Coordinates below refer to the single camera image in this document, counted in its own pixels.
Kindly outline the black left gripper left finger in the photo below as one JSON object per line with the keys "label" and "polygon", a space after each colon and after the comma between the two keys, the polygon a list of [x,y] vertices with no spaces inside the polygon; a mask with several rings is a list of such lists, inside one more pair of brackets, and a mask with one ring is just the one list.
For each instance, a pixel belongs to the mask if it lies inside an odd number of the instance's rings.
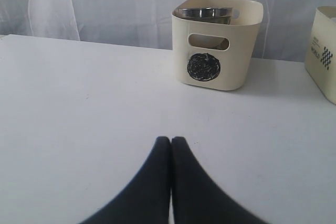
{"label": "black left gripper left finger", "polygon": [[171,142],[159,136],[144,164],[110,202],[84,223],[169,223]]}

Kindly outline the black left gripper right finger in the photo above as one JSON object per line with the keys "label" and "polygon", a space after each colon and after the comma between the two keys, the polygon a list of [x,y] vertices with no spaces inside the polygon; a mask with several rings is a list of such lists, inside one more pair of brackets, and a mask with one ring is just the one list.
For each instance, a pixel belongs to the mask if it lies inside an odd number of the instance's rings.
{"label": "black left gripper right finger", "polygon": [[172,139],[171,153],[175,223],[265,223],[220,189],[184,137]]}

